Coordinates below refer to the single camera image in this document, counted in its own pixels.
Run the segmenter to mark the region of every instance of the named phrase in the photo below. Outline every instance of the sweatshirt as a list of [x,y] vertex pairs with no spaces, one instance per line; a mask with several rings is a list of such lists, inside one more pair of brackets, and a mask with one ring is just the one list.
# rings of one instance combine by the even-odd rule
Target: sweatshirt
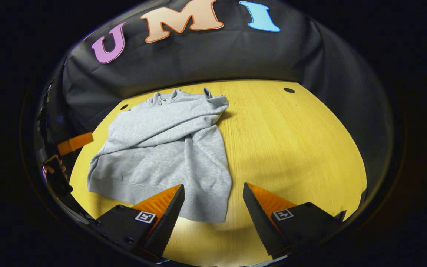
[[119,113],[90,161],[88,191],[137,204],[184,184],[179,216],[224,222],[232,179],[215,123],[228,105],[207,88],[201,95],[177,89]]

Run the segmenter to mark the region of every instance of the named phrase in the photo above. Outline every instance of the yellow table surface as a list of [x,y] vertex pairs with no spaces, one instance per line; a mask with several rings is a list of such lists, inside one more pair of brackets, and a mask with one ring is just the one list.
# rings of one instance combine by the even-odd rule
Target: yellow table surface
[[[244,182],[295,203],[312,202],[335,216],[357,208],[366,188],[365,167],[353,139],[337,117],[298,83],[236,80],[181,86],[201,94],[226,95],[230,106],[217,125],[224,137],[232,176],[225,223],[179,217],[163,257],[198,266],[252,265],[266,253],[245,206]],[[283,88],[291,88],[288,93]],[[159,90],[171,93],[177,88]],[[117,204],[131,206],[87,190],[88,165],[108,136],[108,125],[120,112],[147,100],[154,92],[125,99],[93,132],[73,168],[73,196],[94,218]]]

